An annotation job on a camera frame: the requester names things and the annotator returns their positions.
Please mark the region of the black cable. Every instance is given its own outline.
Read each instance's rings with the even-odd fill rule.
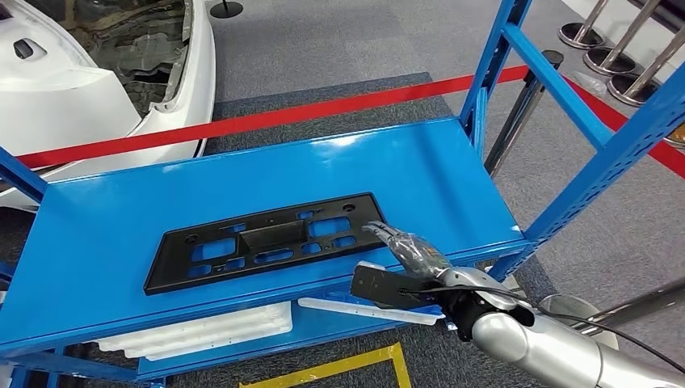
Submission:
[[[678,364],[677,362],[671,360],[668,356],[664,355],[663,353],[659,352],[657,349],[652,348],[648,344],[645,344],[644,342],[640,341],[639,339],[632,337],[629,334],[626,334],[618,329],[615,329],[613,327],[609,327],[607,325],[603,325],[602,323],[597,323],[590,321],[589,319],[584,319],[580,317],[576,317],[575,315],[567,315],[567,314],[557,314],[553,313],[551,311],[548,311],[544,309],[543,307],[538,306],[537,304],[531,302],[527,297],[523,297],[521,295],[518,295],[517,293],[512,293],[511,291],[504,290],[504,289],[493,289],[490,287],[480,287],[477,285],[454,285],[451,287],[438,287],[434,289],[424,289],[421,291],[409,291],[409,290],[401,290],[401,293],[407,293],[407,294],[422,294],[422,293],[442,293],[446,291],[458,291],[458,290],[463,290],[463,291],[482,291],[486,293],[494,293],[497,295],[501,295],[504,297],[511,297],[513,299],[526,302],[528,305],[538,309],[539,312],[541,312],[544,315],[547,315],[552,318],[557,318],[557,319],[568,319],[569,321],[575,321],[575,322],[580,322],[580,323],[585,323],[586,325],[590,325],[593,327],[597,327],[598,329],[602,329],[604,331],[609,331],[611,333],[614,333],[620,337],[625,338],[626,340],[634,343],[635,345],[639,346],[640,348],[643,348],[647,352],[652,353],[653,355],[659,357],[662,359],[664,362],[666,362],[668,365],[676,368],[680,373],[685,374],[685,367],[682,365]]]

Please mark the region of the floor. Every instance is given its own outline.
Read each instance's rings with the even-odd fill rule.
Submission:
[[[254,109],[241,111],[238,106],[249,105],[246,102],[253,104],[249,106],[257,101],[274,102],[293,96],[293,92],[316,99],[321,88],[328,86],[353,83],[361,87],[359,91],[365,91],[379,83],[388,87],[388,78],[411,84],[471,74],[498,4],[496,0],[244,2],[245,10],[238,17],[212,21],[217,118]],[[571,78],[575,72],[590,72],[582,64],[582,53],[564,46],[556,38],[556,31],[562,24],[578,20],[560,0],[537,0],[523,26],[540,49],[565,54],[561,72]],[[516,55],[507,62],[521,63]],[[487,117],[488,145],[502,127],[520,87],[514,82],[496,89]],[[343,88],[336,93],[349,90]],[[463,98],[463,94],[445,95],[429,103],[406,105],[405,110],[399,107],[375,113],[373,120],[352,116],[338,120],[335,128],[355,130],[358,125],[385,122],[389,116],[406,122],[424,114],[442,115],[449,110],[458,113]],[[611,97],[607,101],[625,114],[632,112]],[[222,138],[214,141],[215,148],[209,150],[288,141],[292,136],[321,136],[331,130],[329,123],[309,126],[306,131],[299,128],[304,131],[299,134],[270,129],[251,135],[258,138]],[[530,224],[593,152],[565,113],[546,95],[496,179],[522,227]],[[683,190],[685,180],[653,159],[643,159],[540,249],[537,260],[518,274],[519,283],[535,297],[558,290],[585,298],[602,309],[685,276],[685,257],[680,249],[685,235],[685,207],[679,199]],[[2,229],[21,237],[26,223],[7,220]],[[14,255],[20,250],[16,246],[3,247],[3,253]],[[685,337],[684,313],[682,308],[670,310],[624,329],[685,363],[682,341],[676,340]],[[170,384],[237,386],[239,382],[257,382],[395,343],[402,346],[413,386],[541,386],[506,365],[486,360],[451,332],[417,326],[186,373],[171,379]],[[621,346],[634,356],[653,360],[629,345]],[[379,380],[381,386],[394,386],[388,376],[393,375],[385,362],[308,386],[366,386],[371,378],[385,378]]]

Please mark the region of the blue shelf frame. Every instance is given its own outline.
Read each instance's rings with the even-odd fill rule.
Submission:
[[[488,99],[492,95],[496,86],[495,81],[502,71],[510,50],[514,49],[585,135],[589,143],[595,147],[597,153],[523,232],[527,241],[521,244],[520,249],[495,263],[490,270],[490,275],[498,280],[504,280],[515,271],[542,244],[575,219],[637,160],[645,156],[664,136],[671,133],[685,120],[685,94],[681,87],[685,85],[685,66],[681,66],[620,131],[612,134],[521,31],[520,27],[531,3],[532,0],[502,0],[474,75],[473,84],[459,114],[459,121],[473,143],[474,149],[482,158]],[[38,203],[41,202],[48,186],[36,173],[26,168],[2,148],[0,148],[0,177],[15,185]],[[466,263],[471,259],[473,257],[465,256],[457,261]],[[14,269],[11,266],[5,264],[0,266],[0,281],[11,282],[13,274]],[[57,374],[135,382],[143,386],[164,385],[163,379],[149,380],[147,378],[153,378],[153,376],[142,377],[134,369],[80,360],[65,356],[62,352],[63,350],[58,348],[55,352],[36,352],[6,358],[4,362],[15,364],[17,378],[13,386],[24,384],[28,369],[51,373],[51,385],[57,383]]]

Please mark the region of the blue metal shelf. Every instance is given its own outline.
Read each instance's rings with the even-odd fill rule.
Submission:
[[[45,193],[0,310],[0,354],[320,293],[348,285],[360,260],[399,268],[378,249],[143,293],[165,231],[358,192],[373,192],[391,224],[464,252],[462,262],[478,248],[491,258],[527,245],[453,118],[71,179]]]

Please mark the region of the red barrier rope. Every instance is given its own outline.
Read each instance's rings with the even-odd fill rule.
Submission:
[[[628,121],[626,116],[620,114],[617,110],[603,102],[601,99],[595,97],[590,92],[586,91],[570,79],[566,81],[571,85],[581,99],[585,101],[588,107],[599,117],[599,119],[610,129],[618,131],[620,127]],[[681,153],[671,145],[660,141],[650,152],[649,156],[655,158],[658,162],[666,166],[669,170],[680,175],[685,179],[685,154]]]
[[[498,82],[516,81],[523,78],[526,73],[526,66],[516,66],[504,69],[499,76]],[[25,154],[19,156],[18,159],[30,168],[46,167],[55,164],[75,162],[82,159],[97,158],[120,154],[122,152],[166,146],[184,141],[199,140],[206,137],[254,131],[256,129],[273,127],[276,125],[292,124],[299,121],[317,119],[319,117],[339,115],[363,109],[377,108],[393,103],[404,103],[415,99],[424,99],[426,97],[464,91],[471,86],[472,81],[473,76],[467,75],[464,77],[445,79],[443,81],[423,83],[421,85],[404,86],[389,91],[377,91],[365,95],[355,95],[352,97],[332,99],[320,103],[310,103],[298,107],[278,109],[255,115],[234,117],[186,128],[99,141],[80,146],[74,145],[58,150],[34,154]]]

